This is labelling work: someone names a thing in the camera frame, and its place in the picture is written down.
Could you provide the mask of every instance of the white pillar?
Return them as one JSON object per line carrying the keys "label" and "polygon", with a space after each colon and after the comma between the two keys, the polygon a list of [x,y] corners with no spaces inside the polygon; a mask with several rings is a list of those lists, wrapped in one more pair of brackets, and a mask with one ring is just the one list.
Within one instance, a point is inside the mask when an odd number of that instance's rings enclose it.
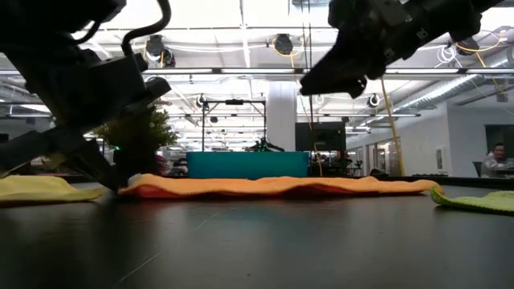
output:
{"label": "white pillar", "polygon": [[272,81],[266,103],[267,137],[286,152],[295,151],[296,83]]}

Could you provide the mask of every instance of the teal partition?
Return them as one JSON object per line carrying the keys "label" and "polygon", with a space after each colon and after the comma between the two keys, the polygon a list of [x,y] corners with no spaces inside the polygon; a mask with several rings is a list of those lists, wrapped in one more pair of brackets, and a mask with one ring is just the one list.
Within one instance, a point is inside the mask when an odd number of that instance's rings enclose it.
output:
{"label": "teal partition", "polygon": [[308,153],[187,153],[187,166],[191,178],[306,177]]}

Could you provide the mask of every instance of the cable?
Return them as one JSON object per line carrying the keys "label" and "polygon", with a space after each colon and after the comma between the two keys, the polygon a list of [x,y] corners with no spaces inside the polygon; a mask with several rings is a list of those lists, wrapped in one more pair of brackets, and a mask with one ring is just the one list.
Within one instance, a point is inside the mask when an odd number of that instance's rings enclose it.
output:
{"label": "cable", "polygon": [[79,45],[82,43],[86,43],[89,41],[93,36],[95,36],[96,32],[98,32],[98,29],[100,29],[100,25],[102,24],[102,21],[96,21],[93,23],[89,31],[86,33],[86,35],[83,36],[81,39],[70,39],[70,43],[73,45]]}
{"label": "cable", "polygon": [[161,8],[162,18],[158,22],[152,25],[134,29],[123,37],[121,42],[121,50],[125,55],[132,55],[134,51],[130,47],[130,41],[141,36],[151,35],[157,33],[166,26],[168,26],[169,20],[171,20],[171,7],[169,6],[169,0],[157,0],[159,7]]}
{"label": "cable", "polygon": [[[479,52],[476,52],[476,57],[479,59],[479,61],[482,64],[483,68],[487,68],[487,66],[485,65],[485,62],[483,61],[482,56],[480,56]],[[495,84],[496,89],[499,90],[501,92],[501,94],[503,94],[505,96],[505,98],[508,99],[507,92],[505,92],[505,90],[503,90],[501,88],[501,86],[498,84],[498,82],[496,82],[496,79],[494,77],[492,78],[492,82]]]}
{"label": "cable", "polygon": [[[295,60],[293,59],[291,55],[291,68],[295,68]],[[314,142],[314,132],[312,130],[312,119],[307,114],[307,109],[305,109],[304,100],[302,99],[302,96],[300,96],[300,102],[302,103],[302,108],[304,109],[305,116],[307,117],[308,121],[308,128],[311,131],[312,134],[312,147],[314,148],[314,153],[316,154],[316,159],[318,161],[318,166],[320,167],[320,177],[323,177],[323,169],[321,167],[321,160],[318,156],[318,149],[316,147],[316,143]]]}
{"label": "cable", "polygon": [[464,50],[464,51],[470,51],[470,52],[485,52],[485,51],[490,51],[491,49],[498,47],[498,46],[500,45],[500,43],[502,42],[502,40],[501,40],[501,36],[503,36],[503,34],[501,34],[501,35],[500,35],[500,37],[498,38],[498,42],[497,42],[495,45],[493,45],[493,46],[491,46],[491,47],[488,47],[488,48],[484,48],[484,49],[469,49],[469,48],[466,48],[466,47],[461,47],[458,43],[456,43],[455,45],[456,45],[458,48],[460,48],[460,49],[462,49],[462,50]]}
{"label": "cable", "polygon": [[396,149],[396,152],[398,154],[398,159],[400,160],[400,172],[403,177],[403,176],[405,176],[405,170],[403,168],[402,150],[400,149],[400,145],[398,143],[398,136],[396,135],[396,127],[394,126],[393,116],[391,115],[391,107],[390,107],[389,97],[387,96],[386,85],[384,84],[383,77],[380,78],[380,82],[382,85],[382,93],[384,94],[385,107],[387,108],[387,114],[389,115],[389,122],[391,124],[391,128],[393,129],[394,148]]}
{"label": "cable", "polygon": [[[309,15],[310,15],[310,5],[311,5],[311,1],[308,0]],[[300,2],[300,7],[301,7],[301,11],[303,13],[304,12],[304,2],[303,1]],[[304,56],[305,56],[305,68],[309,69],[308,60],[307,60],[307,35],[305,34],[305,23],[303,20],[302,20],[302,37],[304,39],[303,44],[304,44]],[[309,43],[312,43],[311,37],[312,37],[311,34],[309,34]],[[311,44],[310,52],[311,52],[311,64],[312,64],[312,44]],[[294,60],[292,57],[291,57],[291,64],[292,64],[292,68],[294,68]],[[314,153],[316,154],[316,158],[318,160],[318,165],[320,166],[320,177],[323,177],[323,169],[321,167],[320,158],[317,157],[317,147],[316,147],[316,144],[314,143],[314,131],[312,130],[312,122],[314,121],[314,116],[313,116],[313,112],[312,112],[312,95],[309,95],[309,104],[311,106],[310,107],[311,117],[309,117],[307,114],[307,110],[305,109],[304,100],[302,99],[302,97],[300,97],[300,102],[302,103],[302,108],[304,109],[305,116],[307,117],[307,120],[308,120],[308,127],[311,130],[312,146],[314,148]]]}

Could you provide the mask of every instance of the orange towel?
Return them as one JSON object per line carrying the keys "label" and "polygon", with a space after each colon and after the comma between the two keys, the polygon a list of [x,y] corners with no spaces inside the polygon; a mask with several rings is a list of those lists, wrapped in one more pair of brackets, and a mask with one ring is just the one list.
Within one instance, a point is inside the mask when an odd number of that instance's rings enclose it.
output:
{"label": "orange towel", "polygon": [[305,194],[388,194],[421,193],[442,188],[433,181],[379,181],[374,177],[361,179],[321,177],[268,177],[257,181],[241,179],[169,179],[144,174],[120,194],[149,198],[194,197],[206,193],[230,196],[276,196],[284,193]]}

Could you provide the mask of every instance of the desk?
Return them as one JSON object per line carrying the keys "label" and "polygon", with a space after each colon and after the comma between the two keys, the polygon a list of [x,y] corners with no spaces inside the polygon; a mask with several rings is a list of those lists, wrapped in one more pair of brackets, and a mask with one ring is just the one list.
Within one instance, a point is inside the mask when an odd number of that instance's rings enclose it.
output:
{"label": "desk", "polygon": [[0,288],[514,288],[514,218],[441,209],[427,195],[105,197],[1,209],[0,236]]}

